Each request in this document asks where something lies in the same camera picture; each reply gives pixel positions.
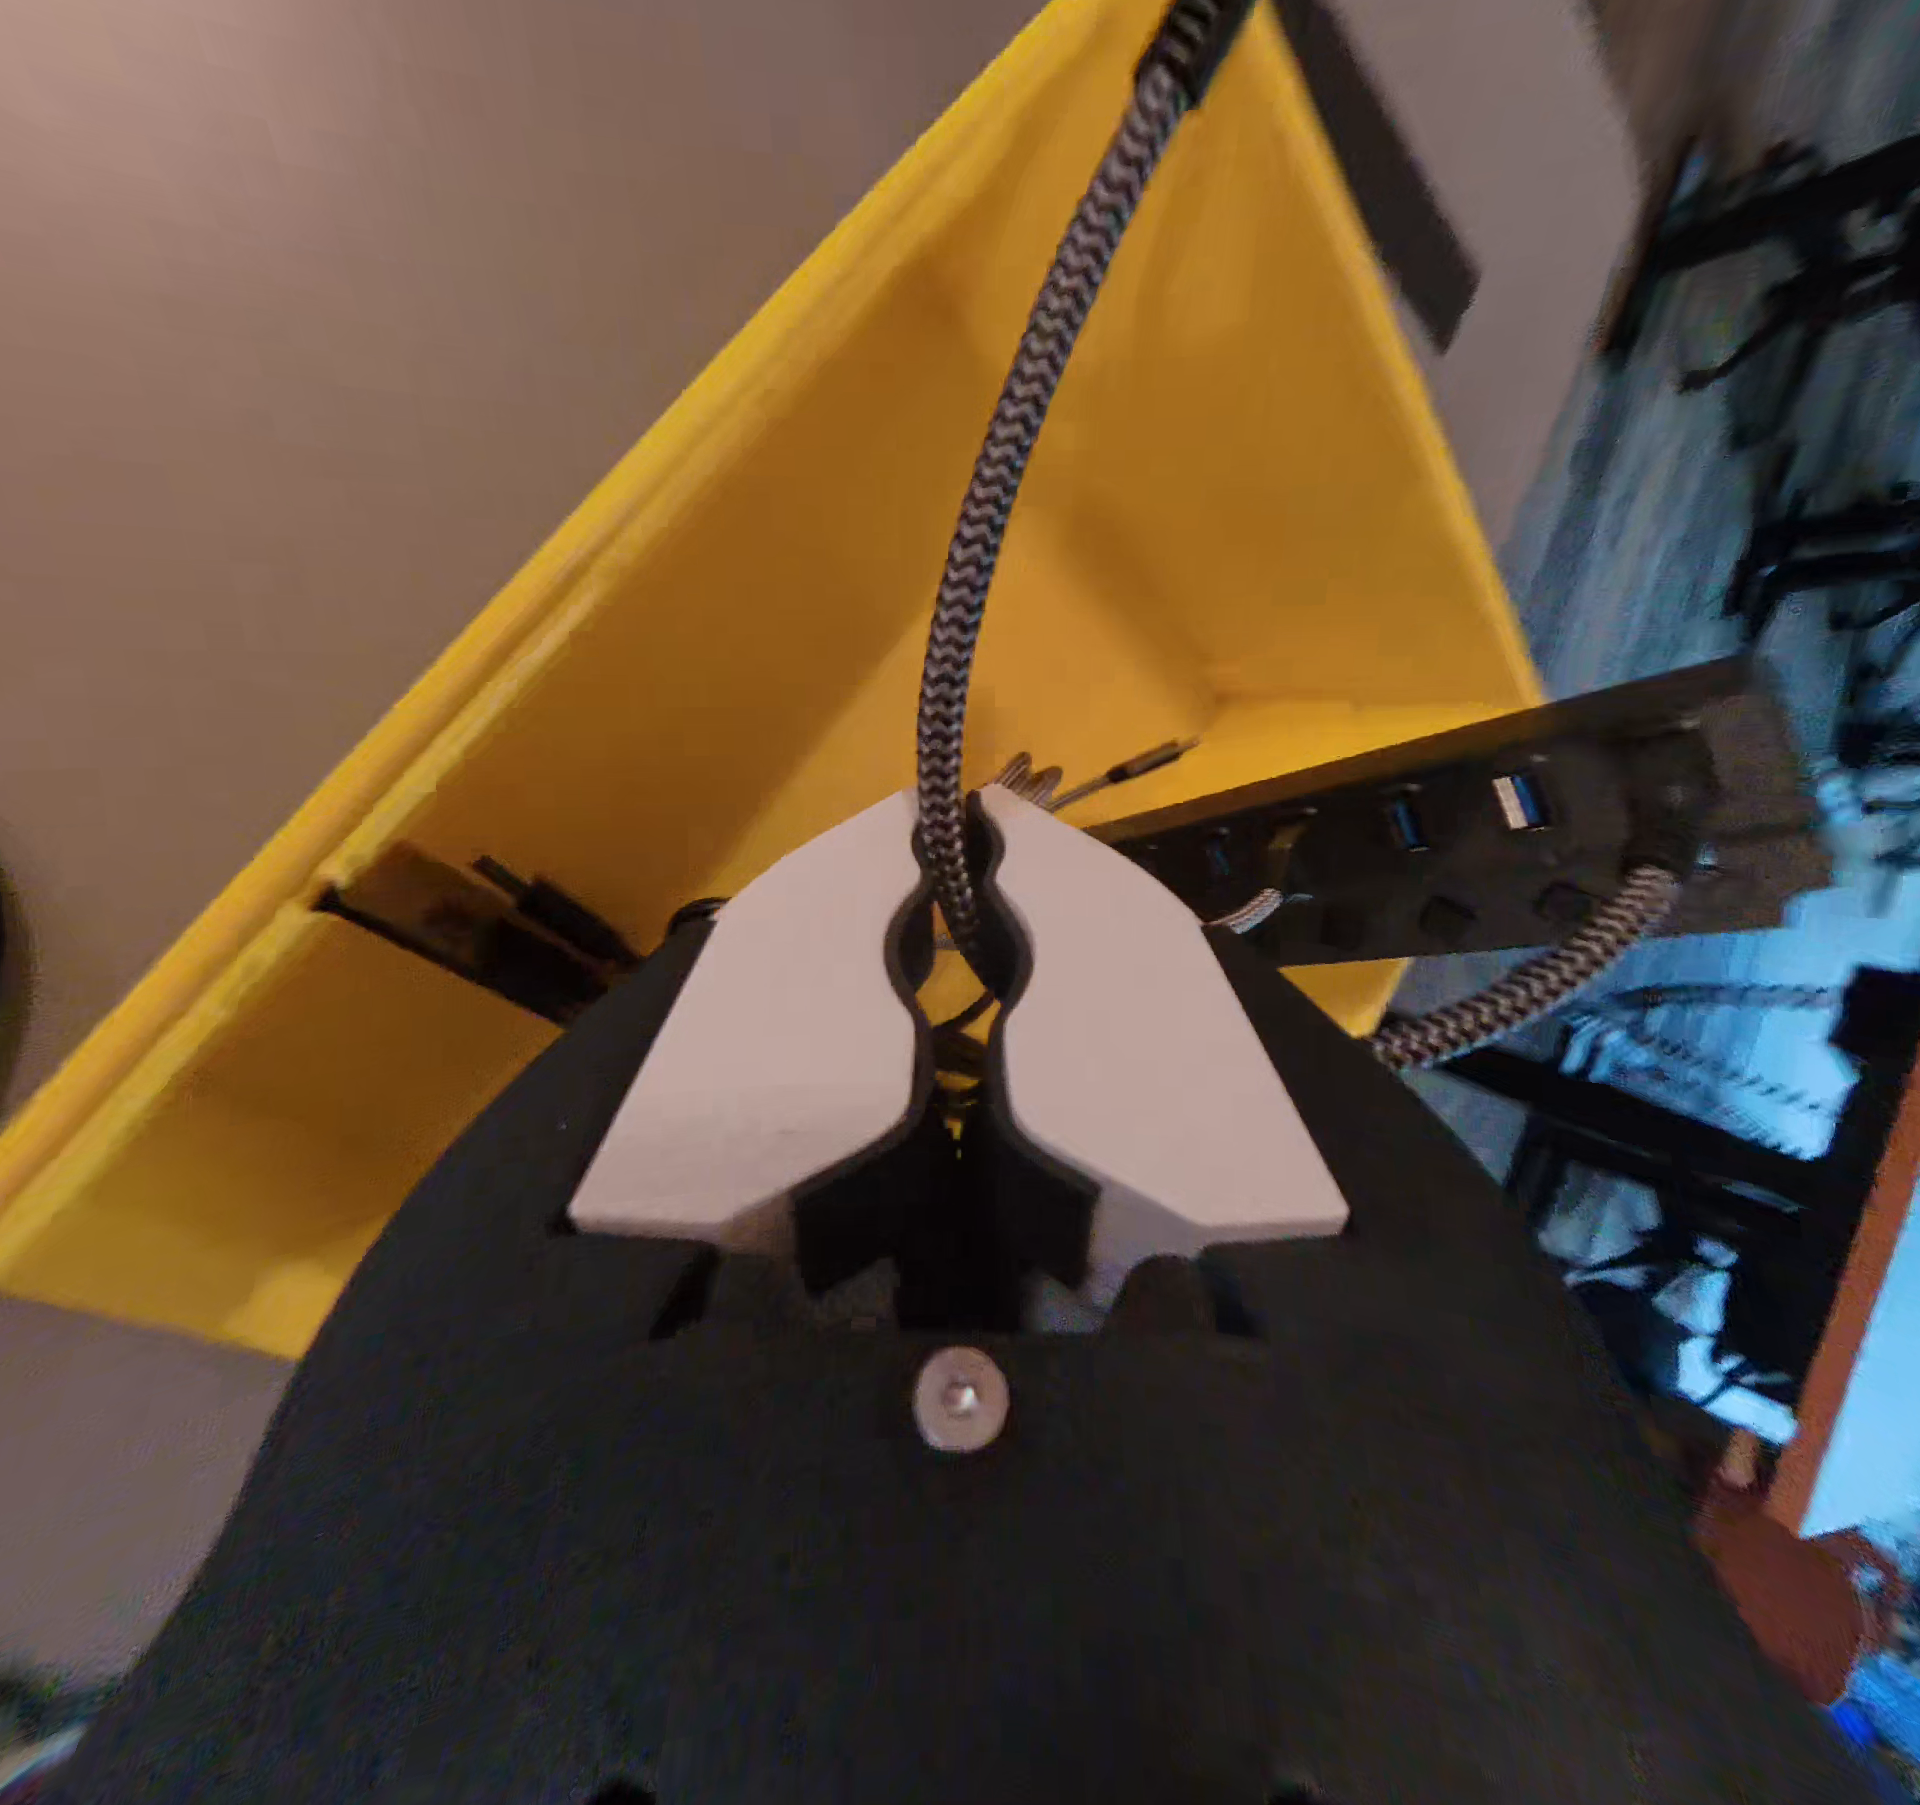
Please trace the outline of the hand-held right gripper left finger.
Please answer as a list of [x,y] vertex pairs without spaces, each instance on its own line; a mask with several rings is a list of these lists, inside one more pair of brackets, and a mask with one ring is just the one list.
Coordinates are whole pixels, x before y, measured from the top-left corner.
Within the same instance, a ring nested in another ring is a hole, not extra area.
[[580,1234],[726,1253],[893,1258],[923,1196],[930,1029],[910,790],[735,895],[573,1196]]

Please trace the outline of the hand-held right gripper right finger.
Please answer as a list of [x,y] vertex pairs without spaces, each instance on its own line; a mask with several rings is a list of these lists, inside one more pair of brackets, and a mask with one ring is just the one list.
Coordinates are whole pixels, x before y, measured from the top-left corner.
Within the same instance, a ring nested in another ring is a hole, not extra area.
[[1351,1208],[1202,927],[1152,874],[1000,785],[984,881],[1018,953],[989,1131],[1033,1258],[1327,1239]]

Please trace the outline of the yellow plastic bin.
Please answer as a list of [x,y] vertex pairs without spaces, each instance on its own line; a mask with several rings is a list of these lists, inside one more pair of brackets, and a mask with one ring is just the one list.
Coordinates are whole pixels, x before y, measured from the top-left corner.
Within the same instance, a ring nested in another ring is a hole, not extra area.
[[[5,1129],[5,1293],[298,1358],[560,1029],[325,910],[396,846],[655,942],[910,785],[936,572],[1172,0],[1052,0]],[[1277,18],[1118,254],[966,739],[1196,796],[1540,695]]]

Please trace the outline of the black multiport usb hub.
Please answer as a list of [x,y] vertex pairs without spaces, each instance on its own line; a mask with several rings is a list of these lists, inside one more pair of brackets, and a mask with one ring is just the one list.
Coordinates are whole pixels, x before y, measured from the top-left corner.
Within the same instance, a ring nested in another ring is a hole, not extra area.
[[1763,931],[1834,876],[1770,674],[1734,658],[1216,790],[1157,790],[1092,836],[1196,916],[1277,895],[1283,966],[1518,953],[1629,871],[1682,881],[1656,936]]

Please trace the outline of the black usb plugs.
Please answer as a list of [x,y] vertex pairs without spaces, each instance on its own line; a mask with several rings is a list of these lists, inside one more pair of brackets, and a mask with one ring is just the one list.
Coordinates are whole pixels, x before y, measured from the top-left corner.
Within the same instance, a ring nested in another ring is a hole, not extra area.
[[645,963],[552,880],[524,877],[494,856],[451,862],[413,843],[326,883],[315,907],[563,1027]]

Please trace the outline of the black office chair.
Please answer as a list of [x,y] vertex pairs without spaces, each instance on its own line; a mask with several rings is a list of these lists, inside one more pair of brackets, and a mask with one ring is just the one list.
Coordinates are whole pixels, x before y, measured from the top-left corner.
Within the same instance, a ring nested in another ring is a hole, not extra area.
[[1763,493],[1722,593],[1741,641],[1763,643],[1788,609],[1819,611],[1844,662],[1835,763],[1857,777],[1919,763],[1919,493],[1902,480],[1814,506],[1789,480]]

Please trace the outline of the black tape strip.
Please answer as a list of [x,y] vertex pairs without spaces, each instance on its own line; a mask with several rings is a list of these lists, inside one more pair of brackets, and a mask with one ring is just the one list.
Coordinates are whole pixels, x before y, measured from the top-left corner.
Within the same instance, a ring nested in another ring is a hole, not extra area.
[[1480,295],[1480,265],[1331,2],[1271,2],[1380,267],[1445,356]]

